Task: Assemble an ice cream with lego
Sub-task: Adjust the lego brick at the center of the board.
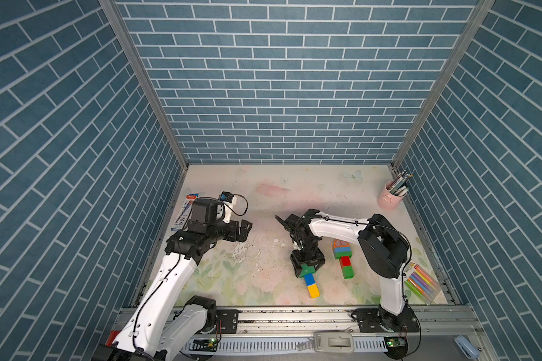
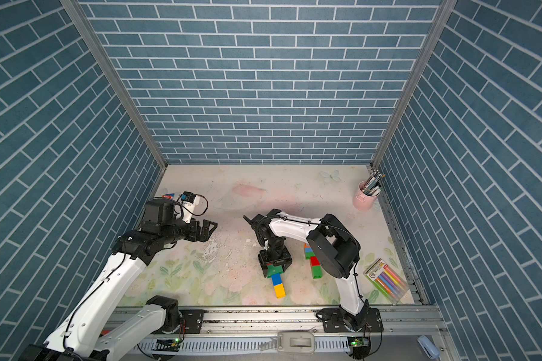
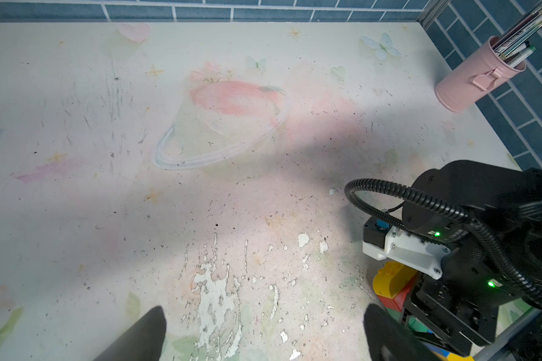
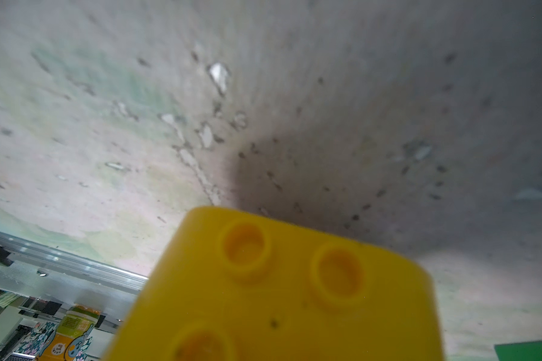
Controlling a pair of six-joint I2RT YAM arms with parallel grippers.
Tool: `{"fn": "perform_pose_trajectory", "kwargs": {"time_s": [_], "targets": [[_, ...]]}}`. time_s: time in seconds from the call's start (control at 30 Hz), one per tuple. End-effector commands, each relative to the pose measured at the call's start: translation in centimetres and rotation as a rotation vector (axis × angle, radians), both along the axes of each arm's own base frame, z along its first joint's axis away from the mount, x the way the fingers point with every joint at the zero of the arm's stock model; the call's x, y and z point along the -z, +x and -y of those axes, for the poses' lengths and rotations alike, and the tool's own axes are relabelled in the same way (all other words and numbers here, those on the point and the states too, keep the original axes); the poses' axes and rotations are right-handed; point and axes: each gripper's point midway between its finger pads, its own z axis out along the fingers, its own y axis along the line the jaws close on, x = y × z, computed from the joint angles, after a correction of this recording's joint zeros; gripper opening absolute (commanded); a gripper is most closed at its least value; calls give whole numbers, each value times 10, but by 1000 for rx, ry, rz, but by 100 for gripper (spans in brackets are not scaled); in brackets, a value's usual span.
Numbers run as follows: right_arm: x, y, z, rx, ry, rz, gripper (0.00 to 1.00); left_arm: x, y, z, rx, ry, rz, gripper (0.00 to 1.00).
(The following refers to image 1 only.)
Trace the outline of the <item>green small square lego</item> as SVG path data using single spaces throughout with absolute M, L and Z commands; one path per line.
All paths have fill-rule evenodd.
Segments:
M 342 271 L 344 279 L 352 279 L 355 276 L 355 272 L 354 272 L 352 266 L 343 266 L 341 268 L 341 271 Z

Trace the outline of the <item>dark blue square lego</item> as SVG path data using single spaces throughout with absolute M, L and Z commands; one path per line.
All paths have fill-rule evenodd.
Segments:
M 304 275 L 304 281 L 305 281 L 305 284 L 307 285 L 307 287 L 311 287 L 314 284 L 316 284 L 313 273 Z

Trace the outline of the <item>green long lego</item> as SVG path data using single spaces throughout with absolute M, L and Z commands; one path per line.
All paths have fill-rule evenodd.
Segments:
M 343 252 L 334 252 L 334 257 L 336 260 L 339 260 L 343 257 L 351 257 L 352 252 L 351 251 L 343 251 Z
M 296 269 L 297 278 L 305 278 L 307 275 L 313 275 L 316 273 L 315 266 L 309 266 L 306 263 L 299 264 Z

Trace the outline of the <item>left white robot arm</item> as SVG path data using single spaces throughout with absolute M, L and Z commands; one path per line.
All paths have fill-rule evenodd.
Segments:
M 199 197 L 188 219 L 167 239 L 165 255 L 147 293 L 110 345 L 100 345 L 94 360 L 173 360 L 197 333 L 215 332 L 214 299 L 193 296 L 175 319 L 173 307 L 203 256 L 219 241 L 245 242 L 251 222 L 235 206 L 242 197 L 222 192 L 217 198 Z

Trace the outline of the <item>light blue long lego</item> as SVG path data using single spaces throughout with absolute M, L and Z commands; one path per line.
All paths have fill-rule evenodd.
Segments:
M 350 247 L 340 247 L 340 248 L 334 248 L 335 254 L 351 254 L 352 250 Z

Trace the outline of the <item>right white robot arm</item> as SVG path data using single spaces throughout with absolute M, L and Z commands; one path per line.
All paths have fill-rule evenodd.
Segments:
M 310 296 L 319 296 L 314 274 L 325 264 L 319 242 L 330 238 L 358 245 L 368 266 L 379 277 L 380 300 L 377 329 L 386 332 L 419 332 L 420 323 L 404 292 L 404 271 L 412 248 L 406 236 L 381 214 L 367 219 L 342 218 L 309 209 L 302 216 L 275 219 L 288 232 L 295 250 L 290 260 L 297 278 L 306 282 Z

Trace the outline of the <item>orange half-round lego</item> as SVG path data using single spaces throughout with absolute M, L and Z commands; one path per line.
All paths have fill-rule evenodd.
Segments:
M 333 243 L 333 249 L 334 248 L 340 248 L 340 247 L 350 247 L 349 242 L 341 241 L 339 239 L 336 239 Z

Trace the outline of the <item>yellow square lego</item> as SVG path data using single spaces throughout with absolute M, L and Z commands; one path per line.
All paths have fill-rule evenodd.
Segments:
M 309 295 L 312 299 L 315 299 L 315 298 L 318 298 L 319 296 L 321 296 L 321 293 L 319 291 L 319 288 L 317 286 L 317 284 L 309 284 L 307 286 L 307 289 L 309 291 Z

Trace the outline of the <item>red small lego brick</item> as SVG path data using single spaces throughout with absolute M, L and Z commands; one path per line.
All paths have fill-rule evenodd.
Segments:
M 351 267 L 352 263 L 351 263 L 350 257 L 341 257 L 340 258 L 340 266 L 342 268 Z

